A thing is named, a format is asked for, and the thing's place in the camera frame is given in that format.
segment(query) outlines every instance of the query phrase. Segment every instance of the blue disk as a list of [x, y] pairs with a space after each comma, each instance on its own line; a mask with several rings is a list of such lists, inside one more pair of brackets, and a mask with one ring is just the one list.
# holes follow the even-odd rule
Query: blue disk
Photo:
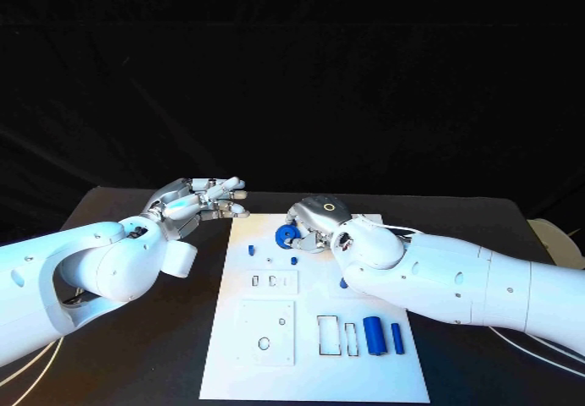
[[285, 239], [300, 239], [301, 232], [298, 228], [293, 224], [285, 224], [284, 226], [278, 227], [277, 234], [275, 234], [277, 244], [285, 250], [290, 250], [290, 247], [284, 244]]

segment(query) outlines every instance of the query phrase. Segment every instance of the table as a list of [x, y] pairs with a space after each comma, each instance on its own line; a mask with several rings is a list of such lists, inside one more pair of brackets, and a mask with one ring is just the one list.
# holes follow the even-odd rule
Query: table
[[[136, 215], [153, 192], [91, 190], [63, 229]], [[252, 212], [284, 213], [306, 196], [249, 192], [245, 206]], [[506, 255], [550, 263], [509, 200], [337, 197], [352, 212], [380, 213], [386, 224], [419, 228]], [[187, 279], [161, 273], [138, 300], [66, 336], [55, 363], [22, 405], [233, 404], [199, 401], [231, 224], [231, 220], [205, 222], [186, 238], [199, 249]], [[432, 405], [574, 404], [581, 398], [582, 378], [516, 350], [487, 328], [442, 324], [412, 313], [409, 320]], [[43, 359], [0, 388], [2, 404], [12, 404], [27, 389], [48, 357]], [[19, 362], [23, 365], [26, 360], [0, 369], [0, 379], [9, 369], [20, 367]]]

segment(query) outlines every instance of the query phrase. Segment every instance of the black curtain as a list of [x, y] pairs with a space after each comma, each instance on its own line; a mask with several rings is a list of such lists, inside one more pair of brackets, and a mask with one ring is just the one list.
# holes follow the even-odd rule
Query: black curtain
[[585, 180], [582, 32], [549, 9], [53, 3], [0, 13], [3, 241], [97, 185], [233, 175], [504, 197], [581, 226], [555, 207]]

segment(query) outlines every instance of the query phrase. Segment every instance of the robotic hand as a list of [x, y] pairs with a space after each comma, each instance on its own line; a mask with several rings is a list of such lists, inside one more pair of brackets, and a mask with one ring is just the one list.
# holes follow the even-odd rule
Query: robotic hand
[[[304, 238], [295, 223], [308, 232]], [[277, 242], [280, 233], [282, 248], [313, 253], [331, 249], [344, 282], [357, 292], [437, 321], [507, 327], [585, 355], [585, 271], [510, 258], [363, 216], [352, 218], [334, 197], [295, 203]]]
[[[238, 178], [182, 178], [138, 216], [99, 222], [0, 248], [0, 366], [137, 299], [159, 271], [186, 277], [197, 249], [177, 241], [216, 218], [249, 213]], [[61, 302], [53, 273], [84, 290]]]

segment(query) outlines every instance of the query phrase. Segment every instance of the white board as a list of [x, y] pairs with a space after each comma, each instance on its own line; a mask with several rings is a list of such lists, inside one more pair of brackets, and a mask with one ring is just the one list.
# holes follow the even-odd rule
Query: white board
[[[367, 217], [382, 221], [379, 215]], [[329, 251], [310, 254], [278, 247], [274, 233], [284, 218], [284, 214], [252, 214], [233, 220], [200, 399], [428, 403], [406, 312], [383, 300], [339, 287], [342, 271]], [[254, 256], [249, 256], [249, 245], [255, 246]], [[295, 266], [290, 263], [291, 256], [298, 259]], [[248, 283], [249, 278], [241, 277], [254, 270], [297, 270], [297, 295], [254, 294], [242, 287], [242, 280]], [[244, 300], [294, 302], [293, 365], [265, 366], [236, 359]], [[342, 356], [320, 356], [318, 315], [339, 318]], [[382, 319], [389, 349], [379, 357], [367, 354], [363, 331], [362, 320], [372, 315]], [[356, 325], [359, 357], [347, 356], [344, 323]], [[399, 323], [404, 355], [396, 355], [393, 350], [392, 323]]]

